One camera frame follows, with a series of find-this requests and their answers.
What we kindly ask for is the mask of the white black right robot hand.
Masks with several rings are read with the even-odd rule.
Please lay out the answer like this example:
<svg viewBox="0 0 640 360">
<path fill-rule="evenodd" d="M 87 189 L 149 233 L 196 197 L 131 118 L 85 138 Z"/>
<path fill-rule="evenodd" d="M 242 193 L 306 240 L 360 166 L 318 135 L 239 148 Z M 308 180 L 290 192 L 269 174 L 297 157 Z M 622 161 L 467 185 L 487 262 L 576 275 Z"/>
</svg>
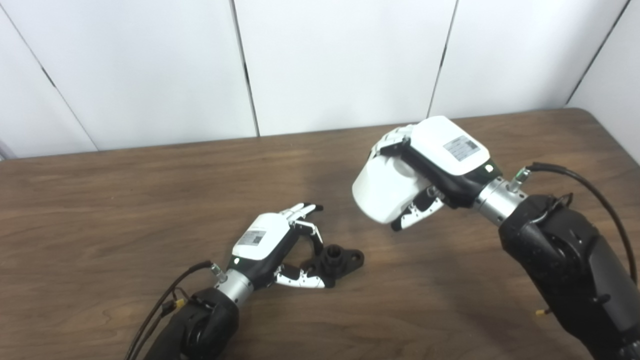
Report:
<svg viewBox="0 0 640 360">
<path fill-rule="evenodd" d="M 490 151 L 445 116 L 397 127 L 378 140 L 352 185 L 370 219 L 402 231 L 442 207 L 474 207 L 503 175 Z"/>
</svg>

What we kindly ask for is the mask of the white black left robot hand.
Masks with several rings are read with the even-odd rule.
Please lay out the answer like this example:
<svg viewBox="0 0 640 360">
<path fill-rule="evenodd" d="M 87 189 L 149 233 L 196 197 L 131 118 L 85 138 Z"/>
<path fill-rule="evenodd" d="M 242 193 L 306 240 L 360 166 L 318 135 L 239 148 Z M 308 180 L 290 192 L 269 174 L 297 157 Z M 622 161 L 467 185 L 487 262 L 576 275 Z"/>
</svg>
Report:
<svg viewBox="0 0 640 360">
<path fill-rule="evenodd" d="M 302 289 L 326 289 L 320 276 L 288 266 L 284 260 L 301 236 L 308 237 L 314 256 L 324 249 L 318 227 L 307 221 L 308 215 L 323 210 L 317 203 L 297 203 L 279 212 L 258 215 L 231 250 L 227 271 L 242 275 L 254 291 L 272 284 Z"/>
</svg>

